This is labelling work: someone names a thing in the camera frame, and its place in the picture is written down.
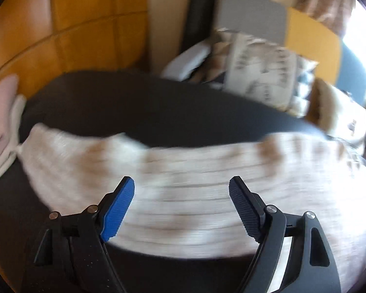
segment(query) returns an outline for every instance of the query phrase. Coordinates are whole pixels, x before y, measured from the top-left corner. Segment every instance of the blue fabric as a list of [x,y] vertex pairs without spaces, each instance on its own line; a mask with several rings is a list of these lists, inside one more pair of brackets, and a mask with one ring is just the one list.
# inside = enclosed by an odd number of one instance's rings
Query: blue fabric
[[307,73],[302,73],[301,75],[299,75],[298,76],[298,82],[300,84],[307,84],[307,85],[309,85],[308,74]]
[[365,103],[366,70],[355,54],[342,42],[342,61],[336,88],[351,93],[361,106]]

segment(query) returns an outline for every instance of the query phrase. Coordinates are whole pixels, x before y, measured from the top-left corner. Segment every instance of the white sweater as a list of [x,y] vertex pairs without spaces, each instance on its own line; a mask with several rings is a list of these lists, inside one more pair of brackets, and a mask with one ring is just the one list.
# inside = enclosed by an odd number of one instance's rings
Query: white sweater
[[[123,134],[84,138],[36,125],[18,153],[39,198],[62,215],[99,203],[131,176],[135,196],[110,239],[127,250],[179,258],[254,253],[258,244],[228,193],[239,175],[266,204],[317,215],[343,292],[365,267],[366,167],[351,162],[339,142],[279,133],[260,143],[147,148]],[[286,261],[284,249],[269,292],[279,287]]]

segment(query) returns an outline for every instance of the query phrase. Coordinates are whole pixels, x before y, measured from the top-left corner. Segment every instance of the black cushion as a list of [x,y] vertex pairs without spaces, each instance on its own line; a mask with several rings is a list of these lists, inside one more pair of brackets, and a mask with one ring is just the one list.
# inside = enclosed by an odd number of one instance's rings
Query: black cushion
[[[82,71],[56,78],[27,102],[21,142],[38,122],[79,136],[125,132],[151,147],[249,142],[272,132],[323,135],[303,120],[204,85],[125,72]],[[0,264],[16,289],[28,239],[48,214],[16,160],[0,178]],[[150,287],[158,292],[233,292],[252,259],[183,261],[108,249],[133,293]]]
[[210,36],[216,0],[190,0],[180,52]]

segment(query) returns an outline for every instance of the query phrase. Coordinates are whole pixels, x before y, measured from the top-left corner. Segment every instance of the brown and white fabric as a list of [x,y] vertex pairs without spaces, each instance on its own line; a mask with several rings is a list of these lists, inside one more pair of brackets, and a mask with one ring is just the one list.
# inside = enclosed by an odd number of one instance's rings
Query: brown and white fabric
[[336,87],[318,79],[318,126],[330,137],[343,140],[356,154],[365,149],[366,110]]
[[207,83],[212,88],[222,89],[234,37],[235,32],[233,31],[214,31],[210,38],[211,54],[190,78],[190,83]]
[[[228,192],[229,180],[239,175],[283,212],[316,213],[342,292],[366,266],[366,167],[350,162],[341,142],[277,133],[260,143],[149,148],[123,134],[77,137],[36,125],[18,153],[40,200],[62,215],[99,203],[131,176],[133,201],[109,240],[126,250],[183,259],[253,254],[258,244]],[[283,247],[269,292],[279,288],[287,258]]]
[[295,8],[342,37],[355,2],[356,0],[298,0]]

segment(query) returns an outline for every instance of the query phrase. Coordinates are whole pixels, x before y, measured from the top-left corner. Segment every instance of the pink cloth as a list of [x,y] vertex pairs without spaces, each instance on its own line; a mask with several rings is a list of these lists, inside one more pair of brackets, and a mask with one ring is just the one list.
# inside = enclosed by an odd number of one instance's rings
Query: pink cloth
[[16,74],[11,74],[0,81],[0,154],[10,139],[10,111],[18,89],[18,80]]

